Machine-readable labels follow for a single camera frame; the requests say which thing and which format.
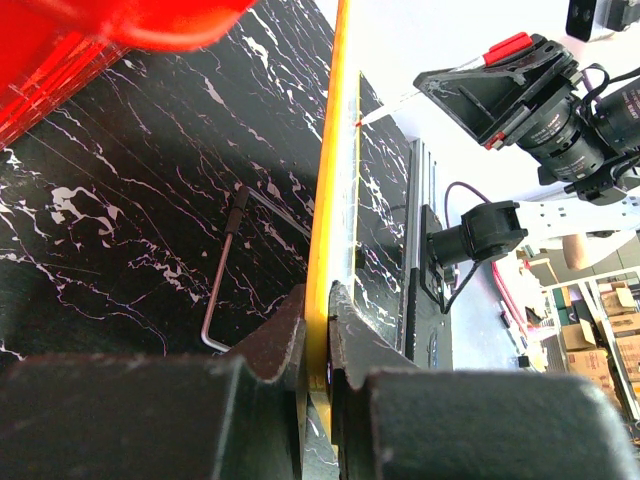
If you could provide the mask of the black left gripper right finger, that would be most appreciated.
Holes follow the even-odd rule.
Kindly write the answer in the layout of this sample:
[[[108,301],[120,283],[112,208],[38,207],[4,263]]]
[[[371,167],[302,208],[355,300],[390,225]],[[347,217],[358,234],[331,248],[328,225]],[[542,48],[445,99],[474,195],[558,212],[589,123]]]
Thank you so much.
[[[331,440],[344,479],[635,479],[618,411],[575,374],[422,369],[328,300]]]

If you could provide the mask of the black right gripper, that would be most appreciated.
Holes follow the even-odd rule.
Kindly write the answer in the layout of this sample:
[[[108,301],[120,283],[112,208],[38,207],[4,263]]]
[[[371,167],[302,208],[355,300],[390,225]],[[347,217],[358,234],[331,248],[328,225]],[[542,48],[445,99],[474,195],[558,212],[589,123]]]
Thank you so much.
[[[492,47],[491,68],[428,80],[421,94],[477,144],[486,146],[492,136],[494,149],[515,144],[529,153],[539,163],[541,183],[573,183],[605,161],[603,142],[580,112],[575,90],[581,80],[578,62],[564,46],[518,33]]]

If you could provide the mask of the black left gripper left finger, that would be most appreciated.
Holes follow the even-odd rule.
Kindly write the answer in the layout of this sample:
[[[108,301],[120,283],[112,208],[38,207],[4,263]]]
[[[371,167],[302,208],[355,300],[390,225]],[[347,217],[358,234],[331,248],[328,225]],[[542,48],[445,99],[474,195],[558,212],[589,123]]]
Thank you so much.
[[[295,287],[219,356],[56,354],[1,378],[5,479],[298,479],[306,425]]]

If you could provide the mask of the red whiteboard marker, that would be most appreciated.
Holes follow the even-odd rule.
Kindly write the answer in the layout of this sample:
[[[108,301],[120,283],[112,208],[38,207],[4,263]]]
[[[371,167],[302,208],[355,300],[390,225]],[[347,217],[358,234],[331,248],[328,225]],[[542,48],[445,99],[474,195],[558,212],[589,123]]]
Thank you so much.
[[[451,76],[459,76],[466,73],[482,73],[491,67],[513,58],[517,54],[533,46],[533,39],[525,32],[520,32],[506,40],[490,47],[484,54],[451,69],[428,71],[421,73],[415,79],[415,85],[411,91],[402,95],[398,99],[378,107],[356,121],[355,126],[361,127],[369,125],[381,118],[401,109],[404,104],[419,93],[426,94],[426,82],[428,80],[440,78],[449,79]]]

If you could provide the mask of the yellow framed whiteboard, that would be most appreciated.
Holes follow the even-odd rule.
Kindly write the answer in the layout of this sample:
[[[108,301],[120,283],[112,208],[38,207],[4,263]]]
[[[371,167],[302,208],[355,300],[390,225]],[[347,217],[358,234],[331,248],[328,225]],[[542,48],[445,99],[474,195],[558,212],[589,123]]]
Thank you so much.
[[[359,200],[360,82],[356,60],[356,1],[337,8],[329,88],[319,160],[305,286],[309,394],[326,435],[331,434],[328,376],[329,292],[335,281],[354,290]]]

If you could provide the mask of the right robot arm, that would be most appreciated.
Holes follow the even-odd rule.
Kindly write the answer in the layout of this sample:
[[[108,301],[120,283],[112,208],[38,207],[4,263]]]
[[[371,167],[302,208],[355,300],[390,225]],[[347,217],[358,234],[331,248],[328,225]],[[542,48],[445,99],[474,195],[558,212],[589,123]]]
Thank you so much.
[[[541,185],[563,189],[536,202],[482,203],[445,229],[424,211],[423,268],[494,261],[529,242],[638,226],[639,74],[604,76],[579,95],[584,75],[563,45],[520,33],[465,65],[415,78],[418,91],[478,145],[518,147],[536,161]]]

